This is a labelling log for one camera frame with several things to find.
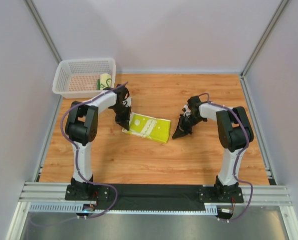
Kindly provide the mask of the green and cream patterned towel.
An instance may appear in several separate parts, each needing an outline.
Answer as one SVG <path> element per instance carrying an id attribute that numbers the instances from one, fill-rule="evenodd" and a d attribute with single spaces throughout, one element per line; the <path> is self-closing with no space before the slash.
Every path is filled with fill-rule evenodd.
<path id="1" fill-rule="evenodd" d="M 108 73 L 103 73 L 96 81 L 97 90 L 101 91 L 105 88 L 110 88 L 112 85 L 112 77 Z"/>

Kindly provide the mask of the yellow and cream towel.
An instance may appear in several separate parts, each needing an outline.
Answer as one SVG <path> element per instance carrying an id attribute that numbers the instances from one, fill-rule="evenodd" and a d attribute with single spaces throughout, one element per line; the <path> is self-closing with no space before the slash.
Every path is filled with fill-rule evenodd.
<path id="1" fill-rule="evenodd" d="M 171 121 L 132 112 L 129 127 L 122 132 L 165 144 L 169 140 Z"/>

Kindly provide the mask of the white perforated plastic basket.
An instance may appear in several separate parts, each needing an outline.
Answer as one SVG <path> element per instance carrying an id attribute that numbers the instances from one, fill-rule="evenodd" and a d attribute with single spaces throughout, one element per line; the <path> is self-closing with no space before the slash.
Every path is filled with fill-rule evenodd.
<path id="1" fill-rule="evenodd" d="M 54 76 L 52 91 L 66 99 L 92 98 L 97 90 L 96 81 L 101 74 L 110 74 L 111 88 L 115 85 L 116 62 L 112 58 L 63 60 Z"/>

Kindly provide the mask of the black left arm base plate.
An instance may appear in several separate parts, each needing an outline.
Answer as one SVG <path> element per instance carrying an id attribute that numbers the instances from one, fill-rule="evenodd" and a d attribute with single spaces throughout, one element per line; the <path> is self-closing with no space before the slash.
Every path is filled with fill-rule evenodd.
<path id="1" fill-rule="evenodd" d="M 66 201 L 112 201 L 115 199 L 115 191 L 109 187 L 101 185 L 91 185 L 87 187 L 67 186 L 64 199 Z"/>

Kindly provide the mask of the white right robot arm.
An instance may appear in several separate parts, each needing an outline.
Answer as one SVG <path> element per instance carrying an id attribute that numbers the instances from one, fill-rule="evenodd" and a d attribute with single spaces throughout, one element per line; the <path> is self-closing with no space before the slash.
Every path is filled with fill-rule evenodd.
<path id="1" fill-rule="evenodd" d="M 187 103 L 180 114 L 172 139 L 191 135 L 193 126 L 211 119 L 217 123 L 218 136 L 224 148 L 222 166 L 209 195 L 224 201 L 240 195 L 238 179 L 242 158 L 254 133 L 242 106 L 226 107 L 213 102 Z"/>

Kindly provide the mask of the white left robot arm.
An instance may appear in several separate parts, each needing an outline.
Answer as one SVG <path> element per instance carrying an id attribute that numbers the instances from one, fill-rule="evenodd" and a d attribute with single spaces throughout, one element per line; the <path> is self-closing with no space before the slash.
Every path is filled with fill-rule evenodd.
<path id="1" fill-rule="evenodd" d="M 98 117 L 106 109 L 114 111 L 116 124 L 130 129 L 131 97 L 125 83 L 107 87 L 91 99 L 74 101 L 61 119 L 61 133 L 74 150 L 75 182 L 96 185 L 92 181 L 91 147 L 97 135 Z"/>

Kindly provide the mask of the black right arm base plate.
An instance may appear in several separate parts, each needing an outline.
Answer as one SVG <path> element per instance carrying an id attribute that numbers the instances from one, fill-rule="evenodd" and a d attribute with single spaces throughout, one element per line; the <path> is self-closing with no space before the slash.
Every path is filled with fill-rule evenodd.
<path id="1" fill-rule="evenodd" d="M 242 189 L 219 192 L 214 186 L 203 186 L 198 190 L 199 201 L 202 203 L 243 203 Z"/>

